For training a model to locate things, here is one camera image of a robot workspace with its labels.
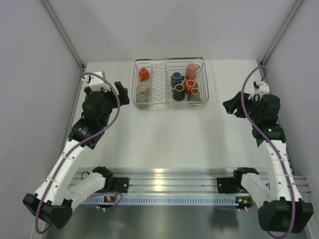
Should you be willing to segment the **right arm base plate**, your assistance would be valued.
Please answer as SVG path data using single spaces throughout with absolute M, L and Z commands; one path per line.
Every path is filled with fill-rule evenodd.
M 220 194 L 247 193 L 238 180 L 232 177 L 217 178 L 217 190 Z

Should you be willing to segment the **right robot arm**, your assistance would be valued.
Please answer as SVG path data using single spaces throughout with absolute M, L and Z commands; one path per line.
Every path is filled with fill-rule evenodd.
M 222 104 L 228 114 L 247 118 L 267 170 L 265 184 L 255 168 L 241 167 L 234 171 L 233 186 L 247 191 L 258 208 L 262 230 L 299 234 L 314 214 L 311 203 L 305 202 L 298 191 L 287 159 L 286 137 L 278 124 L 280 99 L 271 94 L 263 96 L 238 92 Z

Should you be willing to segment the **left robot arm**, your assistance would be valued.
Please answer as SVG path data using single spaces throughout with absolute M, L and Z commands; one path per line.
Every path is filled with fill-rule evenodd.
M 43 184 L 22 201 L 38 220 L 56 229 L 63 228 L 75 209 L 94 193 L 120 193 L 113 172 L 104 166 L 94 168 L 80 183 L 69 186 L 103 136 L 103 129 L 110 125 L 113 109 L 130 103 L 127 88 L 121 82 L 115 82 L 115 87 L 118 95 L 104 85 L 84 89 L 81 117 L 73 125 L 62 154 Z

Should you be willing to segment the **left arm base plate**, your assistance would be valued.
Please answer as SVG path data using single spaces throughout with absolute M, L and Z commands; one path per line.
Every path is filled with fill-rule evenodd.
M 129 178 L 127 177 L 110 177 L 106 179 L 105 192 L 127 193 L 129 188 Z

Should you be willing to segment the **metal wire dish rack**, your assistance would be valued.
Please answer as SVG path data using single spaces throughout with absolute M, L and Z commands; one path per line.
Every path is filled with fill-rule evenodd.
M 198 84 L 201 101 L 188 102 L 188 94 L 185 94 L 184 100 L 178 102 L 173 99 L 174 88 L 170 85 L 171 75 L 174 72 L 180 72 L 185 77 L 186 68 L 189 63 L 195 63 L 200 66 L 197 70 L 197 76 L 194 79 Z M 146 83 L 150 85 L 147 103 L 137 103 L 137 86 L 140 83 L 139 71 L 141 68 L 147 68 L 150 78 Z M 207 80 L 207 71 L 204 58 L 202 57 L 174 57 L 174 58 L 155 58 L 155 59 L 137 59 L 134 62 L 134 71 L 132 76 L 132 103 L 138 109 L 173 109 L 173 108 L 202 108 L 209 100 L 209 89 Z

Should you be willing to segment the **mauve brown mug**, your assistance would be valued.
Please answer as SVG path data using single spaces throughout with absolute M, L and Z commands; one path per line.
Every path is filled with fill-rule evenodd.
M 187 98 L 188 102 L 197 102 L 201 101 L 200 92 L 198 88 L 192 88 L 188 94 Z

